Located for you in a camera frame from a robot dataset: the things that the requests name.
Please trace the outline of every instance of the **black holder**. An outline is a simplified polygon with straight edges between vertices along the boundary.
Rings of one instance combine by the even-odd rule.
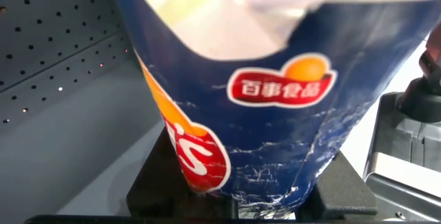
[[[140,218],[238,218],[234,199],[191,192],[166,130],[161,132],[130,189],[127,206],[132,216]],[[375,196],[346,158],[338,154],[296,212],[296,218],[302,222],[373,220],[376,213]]]

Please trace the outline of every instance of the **white lettering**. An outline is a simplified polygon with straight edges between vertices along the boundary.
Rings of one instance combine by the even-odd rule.
[[[260,91],[259,81],[242,80],[242,94],[246,96],[258,96]]]
[[[271,97],[280,95],[281,83],[264,83],[262,88],[262,96]]]
[[[318,95],[319,91],[320,91],[320,83],[308,83],[300,96],[314,97]]]
[[[179,145],[181,145],[184,154],[190,160],[193,166],[189,165],[187,161],[181,155],[179,155],[182,163],[184,163],[184,165],[187,166],[188,169],[198,175],[203,176],[207,174],[207,168],[194,156],[193,152],[190,149],[194,149],[205,156],[211,156],[213,155],[213,153],[209,150],[206,150],[203,146],[192,143],[191,141],[188,141],[186,139],[179,139]]]
[[[283,98],[297,98],[301,90],[302,86],[299,83],[288,83],[283,87]]]

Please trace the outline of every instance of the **snack bag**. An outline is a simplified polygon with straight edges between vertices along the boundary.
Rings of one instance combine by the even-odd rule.
[[[441,0],[116,0],[183,175],[287,218]]]

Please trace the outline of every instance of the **black machine part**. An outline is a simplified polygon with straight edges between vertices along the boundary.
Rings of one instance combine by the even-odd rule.
[[[378,199],[378,219],[441,220],[441,124],[410,117],[426,107],[418,105],[421,102],[403,104],[411,99],[409,95],[423,101],[430,97],[417,96],[422,88],[428,89],[425,80],[412,81],[404,94],[394,92],[380,98],[365,172],[366,184]]]

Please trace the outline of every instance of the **lay's logo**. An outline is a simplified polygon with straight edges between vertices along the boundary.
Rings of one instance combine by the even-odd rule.
[[[197,192],[220,189],[231,172],[222,143],[208,127],[192,122],[139,61],[189,187]]]
[[[332,89],[337,72],[323,54],[290,59],[280,71],[241,68],[230,77],[228,98],[248,107],[305,108],[320,102]]]

